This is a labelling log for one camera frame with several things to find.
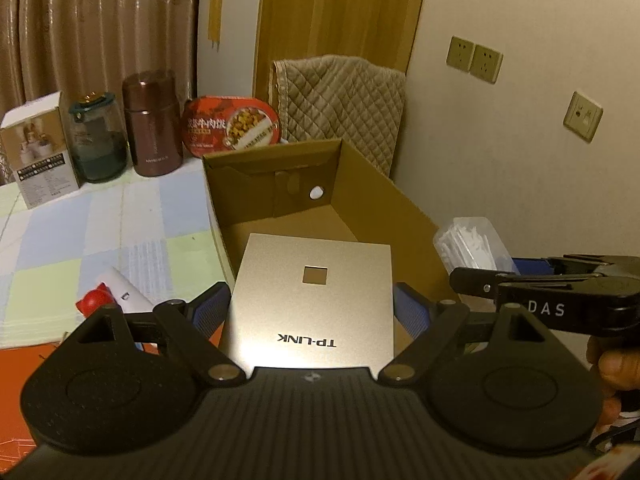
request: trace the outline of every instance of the table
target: table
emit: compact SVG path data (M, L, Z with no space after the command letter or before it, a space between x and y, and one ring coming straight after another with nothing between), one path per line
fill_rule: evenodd
M32 210L17 184L0 187L0 348L73 330L75 302L109 266L154 304L223 281L206 193L197 158L155 178L129 168Z

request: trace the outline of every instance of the cardboard box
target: cardboard box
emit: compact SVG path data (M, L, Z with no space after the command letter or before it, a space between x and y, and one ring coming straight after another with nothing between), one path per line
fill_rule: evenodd
M28 208L79 188L60 117L60 92L8 111L0 124L6 151Z
M436 226L341 140L278 144L203 159L218 256L233 287L249 234L391 246L395 282L431 301L456 300L433 247ZM396 321L398 354L411 338Z

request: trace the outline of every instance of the food can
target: food can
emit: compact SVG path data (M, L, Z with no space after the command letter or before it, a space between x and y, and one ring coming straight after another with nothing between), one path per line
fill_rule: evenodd
M260 99L200 97L184 107L182 140L198 157L275 144L280 140L278 115Z

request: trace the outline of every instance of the wall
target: wall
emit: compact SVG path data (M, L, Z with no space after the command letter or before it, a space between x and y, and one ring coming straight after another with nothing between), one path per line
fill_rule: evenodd
M220 45L207 38L209 1L198 8L198 95L250 96L260 0L222 0Z
M640 254L640 0L424 0L394 178L443 224L487 216L517 256ZM504 53L492 86L450 38ZM572 93L604 108L591 144Z

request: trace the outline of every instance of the square hole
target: square hole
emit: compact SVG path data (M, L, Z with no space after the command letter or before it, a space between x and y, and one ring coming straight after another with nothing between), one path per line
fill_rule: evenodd
M326 285L326 271L325 267L305 267L302 282L312 285Z

